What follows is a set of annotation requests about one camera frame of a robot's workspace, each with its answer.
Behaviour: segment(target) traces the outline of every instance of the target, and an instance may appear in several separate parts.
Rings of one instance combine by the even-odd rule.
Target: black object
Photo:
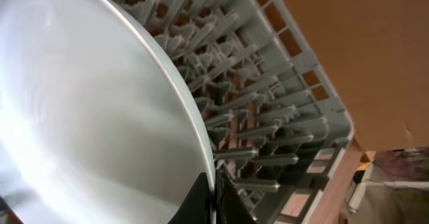
[[[217,224],[255,224],[231,181],[224,173],[217,176],[217,193],[210,193],[206,173],[201,173],[178,212],[169,224],[208,224],[212,208],[217,212]]]

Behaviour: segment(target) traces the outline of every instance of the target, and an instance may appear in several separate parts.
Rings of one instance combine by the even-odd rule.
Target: brown cardboard
[[[364,151],[429,144],[429,0],[284,0]]]

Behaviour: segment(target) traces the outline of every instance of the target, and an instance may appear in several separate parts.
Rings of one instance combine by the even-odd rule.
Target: gray dish rack
[[[255,221],[307,223],[354,129],[284,2],[113,1],[177,66]]]

